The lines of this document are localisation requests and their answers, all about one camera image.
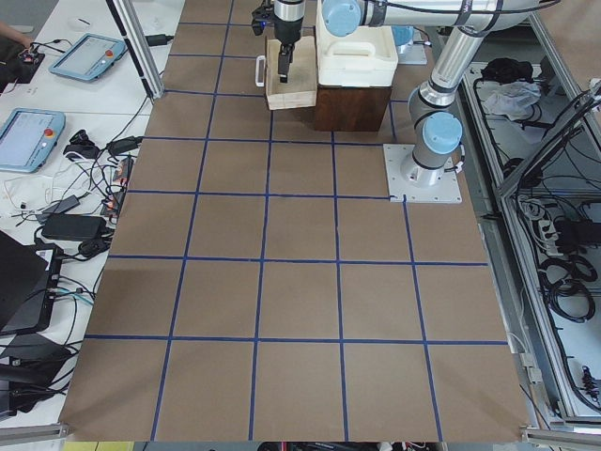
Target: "person's arm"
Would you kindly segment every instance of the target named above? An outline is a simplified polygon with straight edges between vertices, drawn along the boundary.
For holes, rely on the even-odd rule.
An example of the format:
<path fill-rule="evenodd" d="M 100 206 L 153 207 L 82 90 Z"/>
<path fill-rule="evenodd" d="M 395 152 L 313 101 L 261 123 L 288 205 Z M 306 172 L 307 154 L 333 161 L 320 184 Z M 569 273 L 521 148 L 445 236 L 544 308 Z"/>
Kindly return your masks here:
<path fill-rule="evenodd" d="M 9 38 L 16 42 L 19 42 L 25 48 L 31 46 L 31 43 L 33 42 L 31 38 L 24 35 L 20 31 L 15 30 L 14 28 L 5 24 L 2 21 L 0 21 L 0 36 L 4 36 L 5 38 Z"/>

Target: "black cloth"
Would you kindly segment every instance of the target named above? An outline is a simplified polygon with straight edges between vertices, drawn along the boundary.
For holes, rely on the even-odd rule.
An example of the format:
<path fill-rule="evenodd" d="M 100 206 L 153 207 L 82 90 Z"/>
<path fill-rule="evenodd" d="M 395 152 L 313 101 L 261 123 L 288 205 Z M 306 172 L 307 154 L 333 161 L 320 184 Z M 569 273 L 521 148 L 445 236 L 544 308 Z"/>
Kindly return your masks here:
<path fill-rule="evenodd" d="M 528 61 L 517 61 L 511 58 L 493 59 L 482 69 L 482 77 L 485 80 L 498 82 L 502 85 L 518 80 L 533 83 L 532 73 L 532 64 Z"/>
<path fill-rule="evenodd" d="M 19 53 L 25 48 L 19 42 L 0 36 L 0 91 L 19 80 L 22 62 Z"/>

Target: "white handle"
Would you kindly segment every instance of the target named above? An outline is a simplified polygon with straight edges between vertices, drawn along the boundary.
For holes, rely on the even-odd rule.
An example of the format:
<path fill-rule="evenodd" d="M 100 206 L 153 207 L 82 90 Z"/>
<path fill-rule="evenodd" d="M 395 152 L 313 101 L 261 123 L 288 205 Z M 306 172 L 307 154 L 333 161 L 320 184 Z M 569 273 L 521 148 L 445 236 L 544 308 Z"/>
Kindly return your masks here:
<path fill-rule="evenodd" d="M 345 42 L 337 40 L 328 47 L 328 56 L 335 54 L 349 56 L 374 56 L 376 54 L 376 46 L 371 42 Z"/>
<path fill-rule="evenodd" d="M 254 64 L 254 84 L 258 87 L 265 86 L 265 71 L 261 70 L 261 62 L 263 62 L 263 67 L 265 67 L 265 56 L 262 54 L 256 58 L 256 63 Z"/>

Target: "white cloth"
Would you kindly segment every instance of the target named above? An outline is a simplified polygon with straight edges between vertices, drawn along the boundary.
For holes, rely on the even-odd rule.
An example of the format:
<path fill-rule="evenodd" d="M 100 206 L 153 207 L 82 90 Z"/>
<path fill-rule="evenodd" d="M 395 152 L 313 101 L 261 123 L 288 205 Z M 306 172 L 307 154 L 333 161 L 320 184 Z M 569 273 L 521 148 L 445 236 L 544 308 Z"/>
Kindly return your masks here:
<path fill-rule="evenodd" d="M 537 84 L 513 82 L 496 89 L 483 106 L 490 115 L 504 115 L 511 120 L 525 119 L 532 115 L 531 106 L 541 98 Z"/>

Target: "person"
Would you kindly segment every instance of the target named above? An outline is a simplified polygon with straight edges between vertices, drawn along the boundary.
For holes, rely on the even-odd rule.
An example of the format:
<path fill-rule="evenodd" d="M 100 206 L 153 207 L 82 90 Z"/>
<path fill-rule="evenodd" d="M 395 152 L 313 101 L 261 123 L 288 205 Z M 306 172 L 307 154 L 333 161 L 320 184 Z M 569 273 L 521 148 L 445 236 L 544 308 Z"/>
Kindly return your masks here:
<path fill-rule="evenodd" d="M 19 54 L 32 43 L 27 35 L 0 21 L 0 92 L 7 84 L 19 81 L 22 69 Z"/>

